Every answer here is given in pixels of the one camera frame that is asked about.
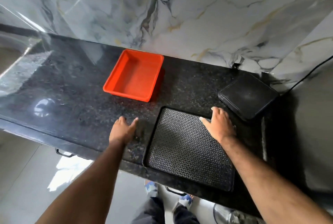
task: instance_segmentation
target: tiled floor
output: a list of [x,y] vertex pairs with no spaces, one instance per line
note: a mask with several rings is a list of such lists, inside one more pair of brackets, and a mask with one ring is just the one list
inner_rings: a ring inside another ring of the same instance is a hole
[[[34,223],[90,163],[77,156],[62,157],[50,146],[0,131],[0,224]],[[178,196],[160,188],[166,223],[170,224]],[[119,172],[106,223],[130,223],[145,200],[144,180]],[[213,205],[197,198],[191,211],[202,224],[213,224]]]

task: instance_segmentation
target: red tray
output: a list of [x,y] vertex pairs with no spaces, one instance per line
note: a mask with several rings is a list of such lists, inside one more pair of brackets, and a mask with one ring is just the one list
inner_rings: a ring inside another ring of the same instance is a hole
[[148,102],[164,56],[125,49],[103,86],[107,93]]

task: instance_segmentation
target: foot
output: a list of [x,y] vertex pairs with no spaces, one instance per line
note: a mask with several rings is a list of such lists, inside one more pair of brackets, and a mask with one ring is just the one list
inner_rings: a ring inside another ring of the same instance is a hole
[[186,207],[187,210],[189,210],[191,205],[192,205],[193,198],[194,198],[194,196],[190,195],[190,194],[186,194],[185,196],[181,196],[181,197],[179,197],[177,205],[181,204],[184,207]]
[[157,184],[150,180],[144,181],[144,187],[146,188],[146,192],[149,197],[158,197],[159,195],[159,188]]

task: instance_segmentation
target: black granite countertop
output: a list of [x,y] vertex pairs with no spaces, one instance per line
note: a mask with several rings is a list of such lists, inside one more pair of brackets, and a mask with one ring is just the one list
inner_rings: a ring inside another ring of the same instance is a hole
[[[123,48],[41,35],[25,55],[40,64],[14,92],[0,96],[0,128],[37,142],[95,159],[108,145],[111,127],[120,116],[139,117],[137,137],[126,148],[120,169],[203,199],[258,216],[259,213],[238,174],[234,191],[223,192],[142,166],[142,158],[162,106],[203,116],[211,107],[228,110],[217,91],[244,72],[165,57],[164,80],[151,102],[103,92],[103,85]],[[15,80],[16,71],[8,72]],[[261,120],[245,124],[234,114],[238,137],[262,158]]]

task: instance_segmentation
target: power cord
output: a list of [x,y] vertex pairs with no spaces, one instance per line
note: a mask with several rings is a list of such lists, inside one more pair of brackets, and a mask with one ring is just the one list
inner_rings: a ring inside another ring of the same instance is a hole
[[311,73],[313,73],[318,67],[320,67],[321,65],[325,64],[326,62],[330,61],[331,59],[333,59],[333,56],[329,57],[328,59],[326,59],[325,61],[321,62],[320,64],[318,64],[315,68],[313,68],[307,75],[305,75],[305,77],[303,79],[301,79],[299,82],[297,82],[292,88],[290,88],[287,92],[285,92],[283,95],[288,94],[291,90],[293,90],[299,83],[301,83],[303,80],[305,80],[307,77],[309,77],[311,75]]

